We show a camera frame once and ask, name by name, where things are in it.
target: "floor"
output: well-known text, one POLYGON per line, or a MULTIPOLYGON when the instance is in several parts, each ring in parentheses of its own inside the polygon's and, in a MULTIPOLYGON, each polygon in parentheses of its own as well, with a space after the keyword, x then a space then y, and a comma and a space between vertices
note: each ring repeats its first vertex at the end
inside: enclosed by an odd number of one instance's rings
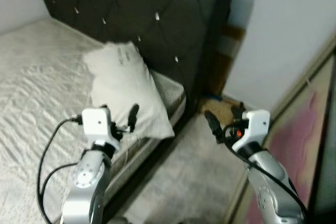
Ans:
POLYGON ((133 224, 223 223, 243 164, 216 144, 201 114, 188 122, 175 141, 168 157, 118 215, 133 224))

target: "pillowcase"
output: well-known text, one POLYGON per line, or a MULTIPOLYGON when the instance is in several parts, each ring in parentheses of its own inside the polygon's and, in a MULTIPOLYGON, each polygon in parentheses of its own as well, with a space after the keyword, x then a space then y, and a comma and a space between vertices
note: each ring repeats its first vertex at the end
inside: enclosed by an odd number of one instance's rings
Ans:
POLYGON ((122 126, 127 125, 129 112, 137 103, 140 108, 132 136, 156 139, 174 136, 154 80, 133 43, 107 43, 83 59, 94 75, 90 93, 93 106, 106 104, 111 120, 122 126))

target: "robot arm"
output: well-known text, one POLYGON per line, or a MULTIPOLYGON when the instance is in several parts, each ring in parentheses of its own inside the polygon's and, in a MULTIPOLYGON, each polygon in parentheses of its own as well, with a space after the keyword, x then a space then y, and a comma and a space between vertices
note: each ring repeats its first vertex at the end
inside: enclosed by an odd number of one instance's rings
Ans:
MULTIPOLYGON (((268 150, 261 148, 268 133, 268 111, 243 112, 233 124, 223 130, 213 114, 207 111, 205 116, 218 143, 224 143, 236 156, 243 157, 268 172, 297 196, 285 168, 268 150)), ((304 223, 302 209, 291 195, 269 176, 250 165, 246 165, 246 171, 265 224, 304 223)))
POLYGON ((111 159, 120 150, 122 133, 131 133, 139 106, 131 109, 127 126, 118 128, 103 106, 82 112, 84 133, 92 144, 72 174, 70 193, 62 209, 61 224, 101 224, 103 198, 110 181, 111 159))

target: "dark brown headboard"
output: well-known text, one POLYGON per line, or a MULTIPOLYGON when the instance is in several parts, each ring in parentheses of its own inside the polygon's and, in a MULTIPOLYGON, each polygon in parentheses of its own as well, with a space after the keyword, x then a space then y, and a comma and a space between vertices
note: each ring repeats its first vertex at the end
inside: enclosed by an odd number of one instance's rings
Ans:
POLYGON ((52 17, 99 41, 133 41, 180 82, 192 111, 231 0, 44 0, 52 17))

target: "mattress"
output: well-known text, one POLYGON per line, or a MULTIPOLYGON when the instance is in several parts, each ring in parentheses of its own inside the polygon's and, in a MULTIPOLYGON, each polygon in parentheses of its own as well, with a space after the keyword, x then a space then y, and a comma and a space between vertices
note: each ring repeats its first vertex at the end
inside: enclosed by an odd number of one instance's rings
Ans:
MULTIPOLYGON (((55 126, 91 106, 91 75, 82 54, 102 44, 53 19, 0 36, 0 223, 44 223, 35 196, 42 151, 55 126)), ((185 107, 183 87, 152 73, 174 125, 185 107)), ((122 140, 113 157, 105 201, 152 152, 158 140, 122 140)), ((66 124, 46 155, 42 179, 55 167, 77 161, 87 140, 81 127, 66 124)), ((73 168, 56 173, 45 194, 47 215, 56 220, 73 168)))

